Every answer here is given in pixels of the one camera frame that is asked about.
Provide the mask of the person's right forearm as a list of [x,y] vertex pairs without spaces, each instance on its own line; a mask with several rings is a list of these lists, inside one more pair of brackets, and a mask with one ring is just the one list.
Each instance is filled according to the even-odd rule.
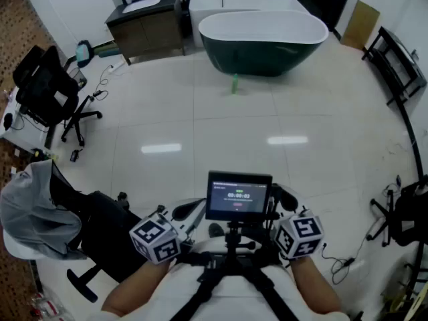
[[309,309],[317,314],[340,312],[337,293],[320,273],[310,257],[292,260],[290,267],[301,296]]

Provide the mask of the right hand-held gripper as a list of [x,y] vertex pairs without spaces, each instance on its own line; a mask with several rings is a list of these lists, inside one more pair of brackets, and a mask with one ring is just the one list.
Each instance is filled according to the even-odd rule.
[[[272,185],[274,211],[283,217],[286,211],[296,212],[303,205],[302,196],[285,185]],[[319,216],[309,209],[281,219],[274,242],[286,259],[298,259],[313,254],[324,238]]]

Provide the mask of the wooden vanity cabinet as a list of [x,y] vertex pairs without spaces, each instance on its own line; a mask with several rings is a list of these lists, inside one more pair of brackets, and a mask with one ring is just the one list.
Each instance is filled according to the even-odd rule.
[[128,65],[132,58],[171,50],[185,55],[180,0],[160,0],[130,13],[122,12],[125,7],[115,8],[105,24]]

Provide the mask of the white built-in bathtub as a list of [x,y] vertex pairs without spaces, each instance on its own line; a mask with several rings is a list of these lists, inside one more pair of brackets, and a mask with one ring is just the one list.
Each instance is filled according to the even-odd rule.
[[214,14],[250,10],[308,10],[298,0],[190,0],[189,13],[196,47],[203,47],[199,33],[200,22]]

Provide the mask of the black metal rack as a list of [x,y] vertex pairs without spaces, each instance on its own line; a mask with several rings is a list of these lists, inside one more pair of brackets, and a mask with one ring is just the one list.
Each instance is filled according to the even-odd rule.
[[378,69],[391,90],[393,97],[387,104],[392,104],[396,98],[404,104],[428,84],[417,61],[402,41],[384,27],[380,27],[362,60],[368,60]]

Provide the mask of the black mesh wastebasket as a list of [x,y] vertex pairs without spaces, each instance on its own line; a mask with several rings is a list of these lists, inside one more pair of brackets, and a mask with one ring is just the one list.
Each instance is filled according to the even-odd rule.
[[87,84],[87,79],[85,77],[85,75],[83,74],[83,72],[81,71],[81,69],[79,67],[75,67],[73,68],[70,72],[69,72],[69,76],[78,84],[79,89],[81,90],[86,84]]

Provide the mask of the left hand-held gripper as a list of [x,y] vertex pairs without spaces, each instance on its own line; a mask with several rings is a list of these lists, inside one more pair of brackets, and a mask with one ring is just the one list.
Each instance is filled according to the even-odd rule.
[[192,234],[205,209],[205,198],[182,199],[169,208],[159,205],[129,231],[129,236],[137,252],[147,261],[163,263],[191,251],[195,244]]

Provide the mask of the cardboard sheet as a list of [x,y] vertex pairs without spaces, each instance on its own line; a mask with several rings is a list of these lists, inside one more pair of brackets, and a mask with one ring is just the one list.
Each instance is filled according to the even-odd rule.
[[358,0],[340,43],[354,49],[363,50],[380,14],[374,7]]

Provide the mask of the white sink basin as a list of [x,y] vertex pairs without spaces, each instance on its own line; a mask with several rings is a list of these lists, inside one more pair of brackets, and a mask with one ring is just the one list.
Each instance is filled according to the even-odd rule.
[[147,7],[151,7],[153,5],[156,5],[160,2],[161,0],[140,0],[140,1],[136,1],[133,2],[129,5],[127,5],[124,9],[123,9],[123,13],[130,13],[139,9],[144,9]]

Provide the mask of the black office chair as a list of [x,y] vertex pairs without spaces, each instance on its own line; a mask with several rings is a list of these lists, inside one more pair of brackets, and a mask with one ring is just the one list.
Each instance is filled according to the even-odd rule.
[[398,199],[394,199],[394,193],[389,189],[387,199],[386,209],[375,199],[370,200],[370,205],[377,207],[385,216],[385,222],[374,235],[368,234],[366,240],[372,241],[387,230],[383,247],[388,246],[392,239],[401,247],[415,241],[428,245],[428,175],[402,188]]
[[97,110],[84,111],[86,104],[94,101],[99,93],[86,96],[82,102],[79,100],[78,84],[61,65],[56,47],[44,50],[33,46],[14,70],[13,80],[19,89],[17,101],[24,114],[48,129],[65,122],[61,140],[65,142],[73,128],[79,145],[85,146],[80,121],[89,116],[102,117]]
[[88,283],[99,271],[120,283],[145,263],[129,236],[140,217],[130,211],[126,193],[121,192],[117,199],[100,191],[85,195],[69,184],[56,165],[49,187],[55,206],[69,211],[81,222],[78,234],[67,246],[89,257],[95,266],[82,276],[67,270],[67,278],[85,299],[94,303],[98,297]]

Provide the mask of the grey jacket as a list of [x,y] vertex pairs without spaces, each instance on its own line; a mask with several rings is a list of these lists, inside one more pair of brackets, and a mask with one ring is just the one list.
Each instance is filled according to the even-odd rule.
[[54,195],[69,197],[68,188],[52,160],[27,165],[0,192],[0,224],[14,241],[46,257],[86,259],[70,245],[82,230],[82,221]]

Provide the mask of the person's white shirt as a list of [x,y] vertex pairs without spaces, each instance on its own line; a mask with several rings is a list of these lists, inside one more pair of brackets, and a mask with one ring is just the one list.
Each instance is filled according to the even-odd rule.
[[[282,265],[269,265],[262,272],[298,321],[350,321],[342,311],[317,314],[309,309],[297,289],[292,271]],[[150,300],[137,310],[119,317],[99,311],[87,321],[170,321],[197,291],[201,266],[186,263],[170,265]],[[190,321],[279,321],[264,297],[242,276],[227,276],[214,288],[211,299],[202,304]]]

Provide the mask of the black chest monitor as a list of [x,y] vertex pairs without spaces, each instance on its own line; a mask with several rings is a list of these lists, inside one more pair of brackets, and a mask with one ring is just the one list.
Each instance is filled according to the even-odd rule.
[[242,223],[266,220],[272,176],[209,171],[206,218]]

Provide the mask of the white desk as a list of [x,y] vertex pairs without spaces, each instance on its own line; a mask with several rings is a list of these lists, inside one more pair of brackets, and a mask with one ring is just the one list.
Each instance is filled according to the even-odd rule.
[[46,150],[48,128],[36,123],[27,114],[21,111],[21,104],[17,101],[18,87],[6,97],[6,106],[0,121],[0,138],[28,151],[35,149]]

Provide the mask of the teal backpack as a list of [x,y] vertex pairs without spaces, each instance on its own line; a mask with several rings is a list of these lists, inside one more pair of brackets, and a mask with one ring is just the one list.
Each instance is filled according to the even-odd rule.
[[94,50],[88,40],[82,40],[76,48],[76,61],[79,68],[87,66],[94,57]]

